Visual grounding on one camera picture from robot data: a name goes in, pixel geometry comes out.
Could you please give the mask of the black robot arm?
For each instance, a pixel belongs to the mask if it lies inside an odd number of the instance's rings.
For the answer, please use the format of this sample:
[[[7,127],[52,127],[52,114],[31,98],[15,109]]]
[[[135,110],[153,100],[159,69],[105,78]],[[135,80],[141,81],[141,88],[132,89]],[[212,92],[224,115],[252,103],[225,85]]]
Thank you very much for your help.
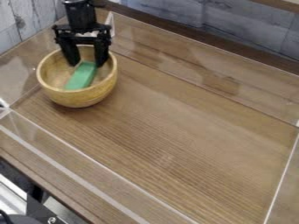
[[[112,26],[99,23],[93,0],[61,0],[61,3],[68,23],[57,24],[52,29],[64,58],[75,67],[80,62],[79,45],[89,45],[93,46],[96,66],[101,67],[108,60]]]

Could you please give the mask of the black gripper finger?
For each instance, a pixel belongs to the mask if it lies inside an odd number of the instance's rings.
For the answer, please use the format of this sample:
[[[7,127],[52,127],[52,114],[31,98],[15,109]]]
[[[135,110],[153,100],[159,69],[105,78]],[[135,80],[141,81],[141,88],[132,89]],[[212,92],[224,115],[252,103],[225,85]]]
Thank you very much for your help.
[[[101,67],[108,60],[108,48],[111,40],[108,38],[97,38],[93,43],[96,66]]]
[[[76,44],[72,40],[60,38],[59,45],[69,65],[75,67],[80,62],[80,51]]]

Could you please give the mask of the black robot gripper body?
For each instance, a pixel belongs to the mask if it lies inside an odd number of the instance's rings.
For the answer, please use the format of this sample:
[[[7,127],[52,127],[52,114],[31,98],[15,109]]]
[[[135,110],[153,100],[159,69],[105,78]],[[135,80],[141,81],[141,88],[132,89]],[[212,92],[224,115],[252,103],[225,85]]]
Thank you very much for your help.
[[[107,38],[111,40],[112,27],[100,24],[96,15],[96,8],[103,7],[103,4],[96,4],[93,1],[63,1],[61,4],[68,23],[52,27],[57,44],[59,39],[69,39],[73,42],[89,41],[84,34],[92,32],[97,33],[95,39]]]

